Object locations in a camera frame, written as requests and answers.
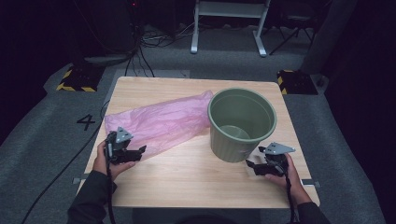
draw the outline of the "electronic device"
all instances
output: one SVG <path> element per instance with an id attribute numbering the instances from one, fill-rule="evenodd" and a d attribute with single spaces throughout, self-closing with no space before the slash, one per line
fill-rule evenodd
<path id="1" fill-rule="evenodd" d="M 268 147 L 259 147 L 259 151 L 264 153 L 266 163 L 255 164 L 253 161 L 246 160 L 247 166 L 252 168 L 256 175 L 282 176 L 289 167 L 285 153 L 294 152 L 295 148 L 273 142 Z"/>
<path id="2" fill-rule="evenodd" d="M 131 139 L 134 136 L 123 128 L 119 127 L 116 132 L 112 131 L 106 139 L 105 154 L 107 159 L 113 164 L 120 164 L 128 161 L 140 161 L 142 154 L 146 151 L 146 146 L 138 150 L 127 150 Z"/>

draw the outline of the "table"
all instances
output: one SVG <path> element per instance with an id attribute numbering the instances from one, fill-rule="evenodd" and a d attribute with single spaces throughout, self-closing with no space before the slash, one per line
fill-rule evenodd
<path id="1" fill-rule="evenodd" d="M 252 82 L 209 79 L 120 77 L 111 96 L 106 114 L 114 114 L 144 105 L 185 96 L 241 87 L 257 91 L 267 98 L 277 115 L 274 133 L 260 143 L 267 147 L 278 142 L 295 147 L 290 155 L 301 179 L 310 179 L 303 152 L 278 85 L 274 82 Z M 92 169 L 96 147 L 106 138 L 102 123 L 85 173 Z M 209 145 L 209 129 L 191 140 L 157 156 L 140 161 L 116 179 L 119 186 L 113 205 L 121 207 L 167 208 L 289 208 L 284 190 L 255 176 L 244 161 L 229 163 L 217 158 Z M 315 187 L 305 186 L 312 200 L 319 204 Z"/>
<path id="2" fill-rule="evenodd" d="M 265 57 L 267 53 L 262 44 L 262 27 L 267 16 L 271 0 L 265 0 L 263 4 L 244 4 L 228 2 L 206 2 L 196 0 L 194 10 L 194 33 L 192 35 L 191 53 L 198 51 L 198 23 L 199 16 L 221 16 L 221 17 L 241 17 L 259 18 L 259 30 L 253 31 L 254 40 L 259 49 L 260 56 Z"/>

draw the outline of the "light wood tabletop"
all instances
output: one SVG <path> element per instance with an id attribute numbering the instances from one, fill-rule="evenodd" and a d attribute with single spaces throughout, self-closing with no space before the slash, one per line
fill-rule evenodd
<path id="1" fill-rule="evenodd" d="M 183 79 L 157 77 L 120 77 L 106 114 L 116 114 L 145 105 L 181 97 L 215 94 L 239 87 L 260 93 L 274 107 L 276 129 L 260 146 L 272 142 L 294 147 L 290 153 L 301 179 L 310 179 L 304 154 L 290 120 L 283 96 L 274 82 Z M 96 147 L 106 139 L 102 123 L 85 173 L 92 169 Z M 244 161 L 230 163 L 217 158 L 210 148 L 209 128 L 191 140 L 137 163 L 116 179 L 118 189 L 114 206 L 190 207 L 190 208 L 289 208 L 286 191 L 255 176 Z M 319 205 L 314 186 L 304 186 Z"/>

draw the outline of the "hand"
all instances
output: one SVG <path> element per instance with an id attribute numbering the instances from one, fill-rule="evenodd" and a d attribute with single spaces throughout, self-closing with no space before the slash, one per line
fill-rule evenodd
<path id="1" fill-rule="evenodd" d="M 97 150 L 97 156 L 95 158 L 95 161 L 93 162 L 92 169 L 94 171 L 97 171 L 104 175 L 107 175 L 105 144 L 106 144 L 106 141 L 103 141 L 101 144 L 99 144 L 98 150 Z M 134 161 L 125 162 L 125 163 L 121 163 L 118 165 L 114 165 L 114 164 L 110 163 L 112 180 L 114 181 L 120 173 L 130 169 L 134 165 L 135 165 Z"/>
<path id="2" fill-rule="evenodd" d="M 291 198 L 298 205 L 300 203 L 312 202 L 309 195 L 306 193 L 303 185 L 301 184 L 300 177 L 298 176 L 297 170 L 294 166 L 293 159 L 288 153 L 285 153 L 286 159 L 288 160 L 288 177 L 291 183 L 290 194 Z M 275 183 L 283 189 L 286 189 L 286 177 L 277 175 L 265 175 L 265 178 Z"/>

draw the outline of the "green bucket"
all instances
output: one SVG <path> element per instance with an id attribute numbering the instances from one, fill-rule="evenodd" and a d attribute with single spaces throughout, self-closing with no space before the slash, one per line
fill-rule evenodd
<path id="1" fill-rule="evenodd" d="M 255 91 L 230 88 L 216 93 L 209 102 L 210 146 L 227 162 L 245 160 L 276 127 L 276 112 Z"/>

